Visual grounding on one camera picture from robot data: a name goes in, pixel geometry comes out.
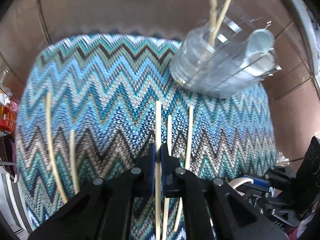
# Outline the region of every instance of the knit fabric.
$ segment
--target knit fabric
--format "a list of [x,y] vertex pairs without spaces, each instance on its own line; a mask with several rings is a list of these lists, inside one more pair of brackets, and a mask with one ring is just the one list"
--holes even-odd
[[[268,97],[257,84],[220,100],[181,89],[168,64],[180,43],[129,35],[63,39],[36,58],[20,104],[16,134],[20,186],[35,227],[62,205],[47,150],[45,102],[52,93],[52,137],[68,198],[74,196],[69,134],[76,134],[80,185],[111,179],[134,167],[154,142],[155,102],[162,103],[162,142],[172,115],[172,155],[183,165],[188,107],[194,106],[190,170],[201,178],[262,175],[276,161]],[[173,232],[177,199],[170,200],[167,239],[184,239],[183,216]],[[155,234],[154,198],[137,199],[132,239]]]

